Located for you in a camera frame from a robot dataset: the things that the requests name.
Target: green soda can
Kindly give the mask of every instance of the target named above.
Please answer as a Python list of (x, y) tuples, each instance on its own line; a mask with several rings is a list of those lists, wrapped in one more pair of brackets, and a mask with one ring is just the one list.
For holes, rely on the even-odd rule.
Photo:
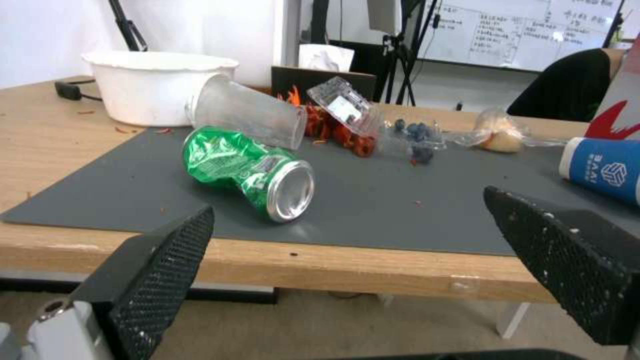
[(212, 126), (194, 130), (184, 141), (182, 159), (196, 180), (240, 189), (256, 209), (277, 222), (300, 216), (314, 196), (308, 162), (237, 131)]

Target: logo on bottle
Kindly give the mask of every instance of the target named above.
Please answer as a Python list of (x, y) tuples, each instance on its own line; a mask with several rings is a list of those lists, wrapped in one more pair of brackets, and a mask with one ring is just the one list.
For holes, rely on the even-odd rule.
[(623, 163), (610, 163), (606, 164), (600, 173), (602, 178), (611, 186), (619, 188), (625, 183), (627, 167)]

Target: white bowl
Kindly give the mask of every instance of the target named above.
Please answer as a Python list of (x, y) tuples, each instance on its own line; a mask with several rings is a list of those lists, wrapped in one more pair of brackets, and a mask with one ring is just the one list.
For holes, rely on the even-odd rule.
[(233, 78), (238, 62), (199, 54), (100, 51), (91, 64), (107, 113), (141, 126), (188, 126), (184, 108), (214, 74)]

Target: clear plastic cup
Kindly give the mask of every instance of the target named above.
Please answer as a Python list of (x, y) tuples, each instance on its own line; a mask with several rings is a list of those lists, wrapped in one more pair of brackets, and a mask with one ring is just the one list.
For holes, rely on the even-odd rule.
[(209, 78), (186, 106), (195, 129), (216, 126), (242, 132), (265, 145), (296, 150), (305, 134), (304, 106), (252, 90), (224, 74)]

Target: blue cylindrical container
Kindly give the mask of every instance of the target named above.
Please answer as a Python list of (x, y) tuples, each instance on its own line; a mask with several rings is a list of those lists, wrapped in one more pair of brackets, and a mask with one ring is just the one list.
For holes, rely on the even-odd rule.
[(560, 175), (574, 183), (640, 205), (640, 141), (573, 138)]

